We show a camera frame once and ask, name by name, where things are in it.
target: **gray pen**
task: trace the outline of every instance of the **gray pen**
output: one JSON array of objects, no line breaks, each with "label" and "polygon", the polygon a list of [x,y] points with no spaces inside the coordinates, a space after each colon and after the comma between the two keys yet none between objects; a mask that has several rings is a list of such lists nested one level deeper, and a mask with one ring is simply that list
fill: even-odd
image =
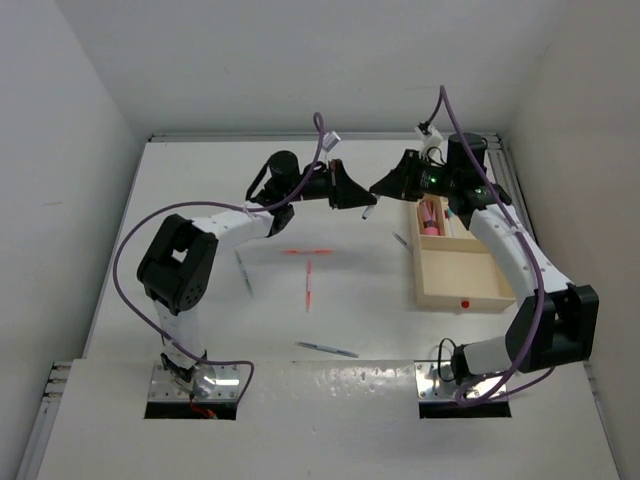
[{"label": "gray pen", "polygon": [[236,250],[236,260],[238,261],[238,267],[240,268],[240,273],[242,274],[242,278],[244,279],[244,283],[247,285],[247,290],[249,290],[249,295],[253,297],[253,289],[251,288],[251,283],[249,282],[249,275],[247,275],[247,271],[244,268],[244,264],[242,263],[242,259],[240,258],[240,254]]},{"label": "gray pen", "polygon": [[411,246],[409,245],[409,243],[404,238],[402,238],[396,232],[391,232],[391,235],[393,235],[393,238],[398,240],[404,246],[404,248],[406,248],[407,250],[409,250],[409,252],[411,252]]},{"label": "gray pen", "polygon": [[312,350],[318,350],[320,352],[333,353],[334,355],[342,355],[343,357],[360,358],[357,353],[349,352],[347,350],[340,350],[333,347],[325,347],[324,345],[317,345],[315,343],[296,342],[299,347],[310,348]]}]

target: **pink object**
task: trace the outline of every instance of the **pink object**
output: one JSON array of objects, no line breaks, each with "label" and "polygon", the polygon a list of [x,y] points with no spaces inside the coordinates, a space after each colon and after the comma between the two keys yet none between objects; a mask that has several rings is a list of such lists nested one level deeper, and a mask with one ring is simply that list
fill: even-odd
[{"label": "pink object", "polygon": [[438,223],[437,223],[437,217],[436,217],[436,206],[433,202],[429,202],[431,205],[431,218],[433,219],[433,226],[436,228],[436,230],[438,230],[437,235],[444,235],[444,233],[442,233],[440,231],[440,228],[438,227]]},{"label": "pink object", "polygon": [[436,222],[433,219],[433,214],[429,211],[429,205],[425,200],[420,202],[420,215],[422,216],[422,233],[424,235],[440,235]]}]

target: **gray wall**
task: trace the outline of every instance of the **gray wall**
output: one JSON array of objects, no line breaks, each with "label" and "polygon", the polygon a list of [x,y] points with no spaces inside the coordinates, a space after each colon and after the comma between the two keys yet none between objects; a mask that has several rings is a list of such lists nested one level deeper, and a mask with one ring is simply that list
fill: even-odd
[{"label": "gray wall", "polygon": [[53,2],[0,6],[0,478],[81,355],[141,150]]},{"label": "gray wall", "polygon": [[[563,0],[57,0],[134,128],[502,129]],[[447,129],[445,115],[441,127]]]},{"label": "gray wall", "polygon": [[600,294],[592,362],[624,478],[640,478],[638,18],[634,0],[574,1],[512,130],[542,247]]}]

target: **pen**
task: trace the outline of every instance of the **pen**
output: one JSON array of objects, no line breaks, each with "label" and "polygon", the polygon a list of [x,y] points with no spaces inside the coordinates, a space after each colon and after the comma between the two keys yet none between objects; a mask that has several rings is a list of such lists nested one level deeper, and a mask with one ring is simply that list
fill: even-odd
[{"label": "pen", "polygon": [[251,288],[251,283],[249,282],[249,275],[247,275],[247,271],[244,268],[244,264],[242,263],[242,259],[240,258],[240,254],[236,250],[236,260],[238,261],[238,267],[240,268],[240,273],[242,274],[242,278],[244,279],[244,283],[247,286],[247,290],[249,290],[249,295],[253,297],[253,289]]},{"label": "pen", "polygon": [[[380,195],[374,195],[374,197],[376,197],[376,202],[380,200]],[[371,215],[375,207],[375,205],[369,205],[367,208],[365,208],[364,212],[362,212],[362,219],[366,220],[367,218],[369,218],[369,215]]]},{"label": "pen", "polygon": [[343,357],[360,358],[357,353],[349,352],[348,350],[340,350],[333,347],[325,347],[324,345],[317,345],[315,343],[296,342],[299,347],[310,348],[312,350],[318,350],[320,352],[333,353],[334,355],[342,355]]},{"label": "pen", "polygon": [[307,261],[307,313],[311,310],[311,260]]},{"label": "pen", "polygon": [[411,252],[411,247],[409,246],[409,243],[404,238],[402,238],[396,232],[391,232],[391,235],[393,235],[393,238],[398,240],[404,246],[404,248],[406,248],[407,250],[409,250]]},{"label": "pen", "polygon": [[333,253],[333,250],[330,248],[317,248],[315,250],[296,250],[295,248],[290,248],[288,250],[282,250],[281,253],[288,255],[327,255]]}]

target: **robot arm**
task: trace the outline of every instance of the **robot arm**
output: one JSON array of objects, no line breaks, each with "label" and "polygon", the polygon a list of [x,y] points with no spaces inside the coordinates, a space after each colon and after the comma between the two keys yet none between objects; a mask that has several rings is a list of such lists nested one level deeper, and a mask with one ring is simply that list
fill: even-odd
[{"label": "robot arm", "polygon": [[[197,305],[209,282],[217,253],[252,239],[282,231],[293,218],[290,203],[276,209],[249,213],[286,199],[300,184],[298,158],[291,152],[273,154],[247,191],[244,210],[226,211],[211,217],[185,219],[167,217],[143,257],[137,272],[146,295],[153,301],[163,330],[182,347],[206,358],[200,342]],[[270,178],[254,196],[267,171]],[[291,201],[326,198],[332,208],[347,209],[375,205],[376,198],[347,175],[341,160],[316,164],[309,181]],[[187,389],[192,390],[196,361],[173,344],[165,344],[162,361]]]},{"label": "robot arm", "polygon": [[[484,139],[473,134],[465,134],[465,139],[475,158],[484,160]],[[373,194],[406,201],[421,200],[427,193],[446,196],[463,225],[492,253],[516,295],[520,308],[504,336],[455,348],[451,368],[458,384],[507,370],[525,345],[534,319],[537,285],[516,231],[522,233],[540,265],[545,288],[537,334],[518,370],[533,372],[585,360],[593,344],[597,294],[588,285],[574,285],[553,266],[522,227],[506,192],[499,185],[494,188],[516,228],[507,221],[471,165],[459,136],[452,135],[444,165],[434,165],[424,152],[406,150],[398,166],[370,189]]]}]

